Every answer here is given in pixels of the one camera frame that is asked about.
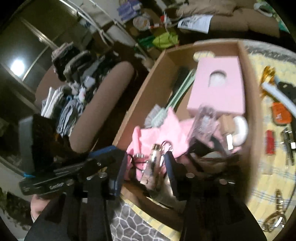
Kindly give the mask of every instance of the brown cardboard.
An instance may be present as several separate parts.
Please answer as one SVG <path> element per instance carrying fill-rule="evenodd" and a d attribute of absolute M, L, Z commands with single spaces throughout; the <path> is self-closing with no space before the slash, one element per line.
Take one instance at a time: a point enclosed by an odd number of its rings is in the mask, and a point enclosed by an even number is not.
<path fill-rule="evenodd" d="M 113 144 L 120 149 L 127 149 L 135 126 L 144 127 L 145 118 L 155 104 L 160 106 L 166 105 L 178 68 L 186 66 L 192 69 L 197 66 L 197 63 L 192 58 L 197 51 L 212 51 L 216 56 L 239 56 L 245 86 L 245 117 L 249 125 L 249 134 L 242 146 L 242 155 L 240 157 L 243 182 L 238 183 L 237 186 L 240 187 L 241 197 L 246 202 L 257 179 L 263 137 L 258 84 L 242 42 L 202 42 L 163 51 L 127 112 Z M 190 92 L 191 90 L 185 94 L 176 112 L 180 120 L 190 117 L 186 110 Z M 159 206 L 153 202 L 148 202 L 141 190 L 133 188 L 132 183 L 125 184 L 124 186 L 124 196 L 128 197 L 135 205 L 144 209 L 153 218 L 180 230 L 181 227 L 176 225 L 176 219 L 181 220 L 181 217 L 177 213 L 174 214 L 172 210 L 165 208 L 162 209 L 162 212 L 156 212 L 155 210 L 156 208 L 159 209 Z"/>

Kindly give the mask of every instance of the pillow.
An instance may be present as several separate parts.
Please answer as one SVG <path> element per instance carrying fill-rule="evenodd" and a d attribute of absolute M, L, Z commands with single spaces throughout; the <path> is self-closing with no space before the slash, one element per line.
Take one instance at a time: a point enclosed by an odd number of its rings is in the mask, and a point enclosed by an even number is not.
<path fill-rule="evenodd" d="M 178 17 L 190 17 L 195 14 L 232 16 L 235 7 L 236 3 L 231 0 L 202 0 L 181 6 L 176 14 Z"/>

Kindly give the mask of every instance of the paper document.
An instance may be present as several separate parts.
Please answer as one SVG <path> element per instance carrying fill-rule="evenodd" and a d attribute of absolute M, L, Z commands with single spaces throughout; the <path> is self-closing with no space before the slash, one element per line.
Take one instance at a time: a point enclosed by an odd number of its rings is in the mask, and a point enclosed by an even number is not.
<path fill-rule="evenodd" d="M 213 15 L 193 15 L 179 21 L 178 28 L 198 31 L 207 34 Z"/>

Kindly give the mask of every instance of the pink fabric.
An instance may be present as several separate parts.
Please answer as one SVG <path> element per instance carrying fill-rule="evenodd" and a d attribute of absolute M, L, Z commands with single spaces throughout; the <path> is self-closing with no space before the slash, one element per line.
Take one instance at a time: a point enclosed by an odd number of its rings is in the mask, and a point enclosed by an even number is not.
<path fill-rule="evenodd" d="M 140 129 L 139 126 L 135 127 L 132 135 L 132 142 L 128 146 L 126 152 L 132 156 L 136 153 L 142 153 L 146 156 L 149 156 L 153 144 L 161 144 L 163 141 L 170 141 L 173 145 L 173 155 L 175 158 L 177 158 L 188 150 L 189 145 L 187 136 L 191 126 L 193 125 L 193 121 L 194 119 L 179 121 L 173 109 L 169 108 L 167 118 L 160 128 Z M 216 130 L 213 135 L 221 143 L 223 142 L 218 121 L 216 121 Z M 207 145 L 213 148 L 212 142 L 207 143 Z M 137 164 L 137 161 L 143 162 L 144 160 L 135 159 L 136 166 L 139 169 L 144 170 L 146 163 Z M 131 163 L 131 158 L 128 157 L 127 171 L 125 174 L 126 180 L 129 180 L 128 172 L 132 166 L 133 164 Z M 161 172 L 165 173 L 166 168 L 162 167 Z M 141 180 L 142 172 L 140 170 L 136 170 L 136 177 L 138 180 Z"/>

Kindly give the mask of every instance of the green brush handle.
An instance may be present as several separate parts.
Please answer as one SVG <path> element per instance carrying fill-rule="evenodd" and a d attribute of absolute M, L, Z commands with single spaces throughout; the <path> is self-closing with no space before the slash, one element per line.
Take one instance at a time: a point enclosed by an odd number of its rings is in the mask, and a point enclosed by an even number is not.
<path fill-rule="evenodd" d="M 183 94 L 185 93 L 185 91 L 187 91 L 191 84 L 194 82 L 195 80 L 195 72 L 193 74 L 194 69 L 192 69 L 189 74 L 187 75 L 186 79 L 184 80 L 184 82 L 182 83 L 182 85 L 180 86 L 180 88 L 178 89 L 177 93 L 175 94 L 175 96 L 172 98 L 172 100 L 168 103 L 167 107 L 165 108 L 166 110 L 169 109 L 169 107 L 172 107 L 173 109 L 175 108 L 176 104 L 179 102 L 180 98 L 183 96 Z"/>

